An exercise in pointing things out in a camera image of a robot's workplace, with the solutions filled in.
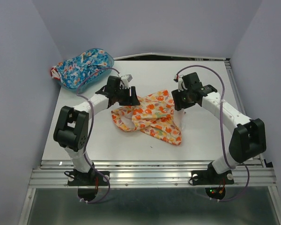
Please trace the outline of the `orange tulip print skirt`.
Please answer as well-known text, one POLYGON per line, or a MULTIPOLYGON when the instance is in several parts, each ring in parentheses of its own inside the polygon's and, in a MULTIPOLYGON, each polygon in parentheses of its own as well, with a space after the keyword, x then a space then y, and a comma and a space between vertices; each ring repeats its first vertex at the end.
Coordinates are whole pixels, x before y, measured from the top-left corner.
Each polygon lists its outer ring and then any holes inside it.
POLYGON ((121 106, 111 111, 114 124, 124 132, 141 131, 172 145, 182 143, 183 114, 175 111, 168 90, 138 97, 140 105, 121 106))

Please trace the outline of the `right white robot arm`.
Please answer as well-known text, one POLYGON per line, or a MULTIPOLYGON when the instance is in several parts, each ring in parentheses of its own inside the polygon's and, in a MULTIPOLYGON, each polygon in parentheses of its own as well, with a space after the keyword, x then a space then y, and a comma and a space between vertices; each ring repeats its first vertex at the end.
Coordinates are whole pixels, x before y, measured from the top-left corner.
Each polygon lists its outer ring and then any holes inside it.
POLYGON ((178 88, 172 91, 176 111, 181 111, 196 104, 212 113, 220 121, 220 127, 226 127, 232 134, 229 149, 223 156, 208 165, 199 179, 207 178, 217 183, 223 173, 235 169, 246 160, 266 150, 265 124, 261 119, 251 119, 242 114, 221 98, 212 85, 202 85, 197 73, 176 76, 178 88))

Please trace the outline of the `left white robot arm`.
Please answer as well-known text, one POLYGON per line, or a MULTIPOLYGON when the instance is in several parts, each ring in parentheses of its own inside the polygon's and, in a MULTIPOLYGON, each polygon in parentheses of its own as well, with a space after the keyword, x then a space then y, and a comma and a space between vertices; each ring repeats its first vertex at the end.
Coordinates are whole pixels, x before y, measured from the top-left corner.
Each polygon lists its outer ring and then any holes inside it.
POLYGON ((89 159, 86 146, 94 124, 94 116, 110 108, 116 102, 120 106, 136 106, 140 102, 134 86, 130 86, 131 75, 109 76, 107 84, 96 91, 91 98, 74 107, 61 108, 53 139, 68 153, 74 169, 66 172, 70 182, 91 184, 96 177, 93 162, 89 159))

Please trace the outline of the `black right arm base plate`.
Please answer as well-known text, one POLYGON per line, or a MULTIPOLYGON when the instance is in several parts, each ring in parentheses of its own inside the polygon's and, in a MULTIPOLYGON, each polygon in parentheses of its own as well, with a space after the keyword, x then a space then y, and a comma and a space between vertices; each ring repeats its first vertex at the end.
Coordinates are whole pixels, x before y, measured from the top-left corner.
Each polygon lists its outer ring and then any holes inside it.
POLYGON ((234 184, 234 178, 231 170, 221 174, 207 170, 194 170, 191 171, 188 182, 192 186, 232 185, 234 184))

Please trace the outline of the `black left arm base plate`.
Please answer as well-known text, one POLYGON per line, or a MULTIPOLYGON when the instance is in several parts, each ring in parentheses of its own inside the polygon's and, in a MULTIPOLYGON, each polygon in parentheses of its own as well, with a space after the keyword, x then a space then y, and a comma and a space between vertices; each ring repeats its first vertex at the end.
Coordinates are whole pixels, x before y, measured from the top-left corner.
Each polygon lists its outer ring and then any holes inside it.
POLYGON ((95 171, 82 173, 77 170, 65 171, 64 175, 67 176, 67 185, 70 187, 79 186, 108 186, 108 183, 103 176, 95 171))

